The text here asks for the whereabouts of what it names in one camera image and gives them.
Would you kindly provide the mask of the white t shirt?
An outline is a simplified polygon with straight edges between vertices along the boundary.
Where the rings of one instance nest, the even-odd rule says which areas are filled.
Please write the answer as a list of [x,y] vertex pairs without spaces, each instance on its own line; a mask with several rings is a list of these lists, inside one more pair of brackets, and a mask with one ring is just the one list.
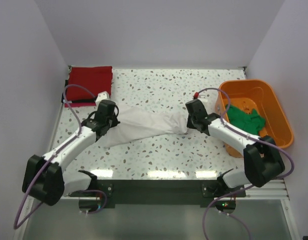
[[117,106],[120,123],[97,141],[103,148],[165,134],[183,135],[188,131],[187,119],[179,112],[154,113],[124,103]]

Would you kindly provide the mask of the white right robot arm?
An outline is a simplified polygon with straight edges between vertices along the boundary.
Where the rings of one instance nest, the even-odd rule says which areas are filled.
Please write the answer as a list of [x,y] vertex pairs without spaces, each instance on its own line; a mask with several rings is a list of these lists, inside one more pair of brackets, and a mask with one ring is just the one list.
[[261,188],[285,171],[285,164],[274,139],[250,135],[228,123],[216,113],[208,114],[200,99],[185,104],[187,127],[217,138],[243,156],[243,168],[230,169],[217,177],[215,192],[229,196],[237,187],[251,184]]

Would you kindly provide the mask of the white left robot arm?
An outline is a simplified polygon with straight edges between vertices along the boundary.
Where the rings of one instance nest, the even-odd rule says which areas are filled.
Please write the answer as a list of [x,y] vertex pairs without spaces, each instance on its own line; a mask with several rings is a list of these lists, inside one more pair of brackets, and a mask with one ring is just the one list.
[[22,191],[49,206],[55,205],[66,194],[82,192],[93,196],[98,190],[96,175],[86,170],[79,170],[70,178],[63,174],[79,154],[120,123],[118,114],[115,102],[102,100],[97,110],[83,120],[66,141],[43,156],[31,156],[27,161]]

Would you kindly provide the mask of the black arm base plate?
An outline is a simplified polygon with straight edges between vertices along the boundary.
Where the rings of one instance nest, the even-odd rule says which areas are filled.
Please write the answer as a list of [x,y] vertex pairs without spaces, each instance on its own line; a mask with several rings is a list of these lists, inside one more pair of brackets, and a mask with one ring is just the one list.
[[107,196],[106,208],[116,205],[199,205],[207,207],[220,196],[242,186],[224,189],[216,180],[98,180]]

